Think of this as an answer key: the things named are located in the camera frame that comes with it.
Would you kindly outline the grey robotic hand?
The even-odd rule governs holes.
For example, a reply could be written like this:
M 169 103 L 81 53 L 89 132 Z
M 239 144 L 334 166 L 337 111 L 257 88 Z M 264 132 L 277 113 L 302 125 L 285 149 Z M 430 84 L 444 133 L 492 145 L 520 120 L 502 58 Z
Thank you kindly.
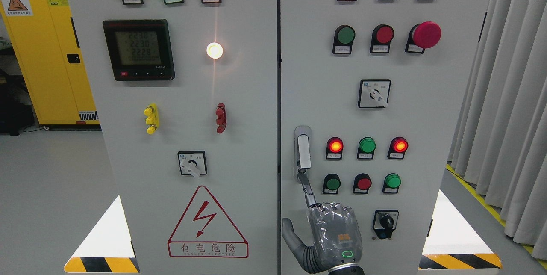
M 339 265 L 358 264 L 363 255 L 363 243 L 352 207 L 338 202 L 316 202 L 307 174 L 300 174 L 299 180 L 308 206 L 307 220 L 314 244 L 306 246 L 287 217 L 282 219 L 281 234 L 301 268 L 316 274 Z

